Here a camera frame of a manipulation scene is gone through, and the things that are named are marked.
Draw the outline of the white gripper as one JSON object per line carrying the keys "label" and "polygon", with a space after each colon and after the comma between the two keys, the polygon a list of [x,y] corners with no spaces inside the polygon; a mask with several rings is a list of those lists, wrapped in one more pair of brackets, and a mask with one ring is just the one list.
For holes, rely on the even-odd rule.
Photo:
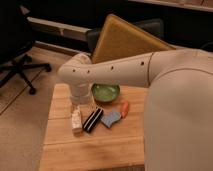
{"label": "white gripper", "polygon": [[92,101],[88,84],[70,85],[70,99],[75,105],[84,105]]}

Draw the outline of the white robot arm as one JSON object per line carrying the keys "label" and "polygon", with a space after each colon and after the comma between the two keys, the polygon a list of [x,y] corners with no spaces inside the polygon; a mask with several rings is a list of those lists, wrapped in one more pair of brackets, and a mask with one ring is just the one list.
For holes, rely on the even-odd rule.
{"label": "white robot arm", "polygon": [[97,64],[80,53],[58,74],[79,96],[88,83],[148,89],[145,171],[213,171],[213,53],[177,49]]}

